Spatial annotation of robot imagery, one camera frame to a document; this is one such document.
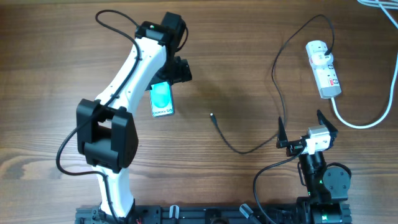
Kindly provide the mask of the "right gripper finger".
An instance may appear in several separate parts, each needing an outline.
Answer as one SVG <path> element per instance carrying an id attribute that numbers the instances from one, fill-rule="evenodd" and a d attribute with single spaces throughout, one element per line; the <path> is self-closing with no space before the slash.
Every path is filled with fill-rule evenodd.
<path id="1" fill-rule="evenodd" d="M 325 125 L 330 133 L 337 133 L 338 130 L 326 119 L 320 110 L 317 110 L 317 118 L 320 125 Z"/>
<path id="2" fill-rule="evenodd" d="M 287 147 L 288 143 L 289 143 L 289 140 L 288 140 L 286 132 L 285 132 L 284 122 L 283 122 L 282 118 L 279 116 L 276 148 Z"/>

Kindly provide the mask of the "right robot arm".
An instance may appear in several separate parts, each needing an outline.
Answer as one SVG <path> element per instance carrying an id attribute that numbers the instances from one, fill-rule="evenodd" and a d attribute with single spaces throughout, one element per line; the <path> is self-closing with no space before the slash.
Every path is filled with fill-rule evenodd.
<path id="1" fill-rule="evenodd" d="M 345 201 L 351 185 L 351 170 L 338 162 L 326 163 L 323 153 L 333 147 L 338 130 L 318 110 L 319 125 L 309 127 L 299 140 L 289 141 L 281 118 L 278 119 L 276 147 L 298 158 L 298 170 L 307 197 L 298 197 L 295 223 L 351 223 L 351 210 Z"/>

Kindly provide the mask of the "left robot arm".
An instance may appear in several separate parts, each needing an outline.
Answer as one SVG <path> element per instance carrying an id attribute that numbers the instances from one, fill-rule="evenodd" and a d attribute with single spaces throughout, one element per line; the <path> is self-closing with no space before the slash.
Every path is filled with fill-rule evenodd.
<path id="1" fill-rule="evenodd" d="M 143 22 L 112 82 L 95 100 L 83 99 L 77 106 L 78 152 L 98 177 L 102 222 L 132 220 L 135 200 L 129 189 L 128 167 L 139 143 L 133 115 L 144 92 L 153 85 L 192 79 L 187 60 L 176 54 L 187 37 L 187 25 L 178 14 L 167 12 L 160 24 Z"/>

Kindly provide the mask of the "turquoise screen smartphone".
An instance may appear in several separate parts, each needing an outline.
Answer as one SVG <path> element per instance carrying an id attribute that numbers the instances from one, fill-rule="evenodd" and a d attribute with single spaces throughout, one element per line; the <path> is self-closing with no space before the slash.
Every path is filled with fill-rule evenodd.
<path id="1" fill-rule="evenodd" d="M 174 114 L 172 89 L 168 82 L 157 83 L 151 86 L 150 104 L 153 117 Z"/>

